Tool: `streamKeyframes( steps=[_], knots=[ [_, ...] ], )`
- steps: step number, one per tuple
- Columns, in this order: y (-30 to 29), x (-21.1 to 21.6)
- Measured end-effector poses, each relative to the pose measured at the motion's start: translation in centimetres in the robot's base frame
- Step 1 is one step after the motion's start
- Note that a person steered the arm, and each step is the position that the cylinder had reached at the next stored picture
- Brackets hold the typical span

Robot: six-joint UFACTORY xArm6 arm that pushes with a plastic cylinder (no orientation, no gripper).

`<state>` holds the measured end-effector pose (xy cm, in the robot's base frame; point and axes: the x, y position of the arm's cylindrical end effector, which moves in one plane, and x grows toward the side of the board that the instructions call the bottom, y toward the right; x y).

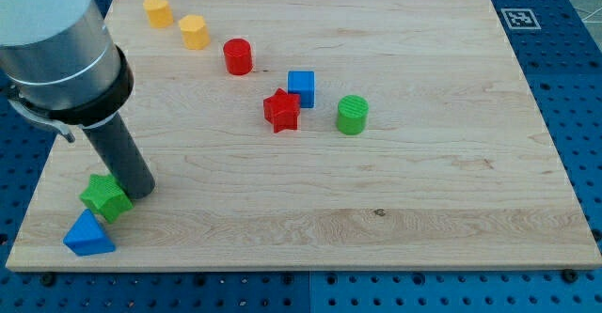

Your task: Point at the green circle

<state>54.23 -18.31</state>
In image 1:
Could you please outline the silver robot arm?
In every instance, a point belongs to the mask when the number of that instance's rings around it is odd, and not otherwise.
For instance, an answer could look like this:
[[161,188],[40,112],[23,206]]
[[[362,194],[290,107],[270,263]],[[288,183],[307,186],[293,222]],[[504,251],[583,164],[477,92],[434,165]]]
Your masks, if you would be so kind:
[[1,70],[15,111],[69,142],[71,126],[111,120],[134,85],[94,0],[1,0]]

